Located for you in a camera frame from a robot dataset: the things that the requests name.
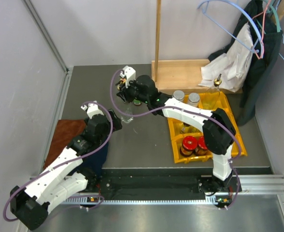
red jar lid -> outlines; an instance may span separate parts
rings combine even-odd
[[[187,136],[183,139],[182,146],[186,150],[193,151],[198,146],[198,141],[192,136]]]
[[[198,140],[198,145],[200,148],[202,148],[203,150],[207,150],[208,148],[205,145],[205,141],[204,141],[204,136],[201,136]]]

silver jar lid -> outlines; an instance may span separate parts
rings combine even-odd
[[[200,101],[200,95],[197,93],[189,94],[188,100],[192,103],[197,103]]]
[[[185,93],[183,91],[181,91],[181,90],[176,90],[173,93],[173,98],[175,98],[175,99],[177,99],[179,101],[182,101],[185,98]]]

brown towel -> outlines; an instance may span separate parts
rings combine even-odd
[[[86,124],[84,120],[59,120],[55,129],[44,169],[50,165],[77,135],[81,134]]]

jar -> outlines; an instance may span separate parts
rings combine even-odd
[[[208,148],[205,145],[204,136],[201,136],[198,139],[197,147],[195,148],[194,153],[197,156],[203,156],[207,153],[207,151],[208,151]]]
[[[194,150],[196,149],[198,141],[196,138],[192,136],[185,137],[181,142],[181,147],[179,152],[184,157],[189,157],[193,154]]]
[[[189,133],[189,130],[190,130],[190,125],[187,124],[187,123],[183,123],[182,126],[181,126],[181,129],[180,129],[180,133],[181,134],[187,134]]]
[[[200,95],[197,93],[191,93],[188,96],[187,104],[193,107],[198,107],[199,101],[200,101]]]
[[[173,98],[175,98],[176,100],[178,100],[180,102],[184,102],[185,93],[181,90],[176,90],[173,93]]]

gold bottle cap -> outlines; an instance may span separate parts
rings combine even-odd
[[[218,87],[223,81],[221,80],[221,74],[214,80],[214,86]]]

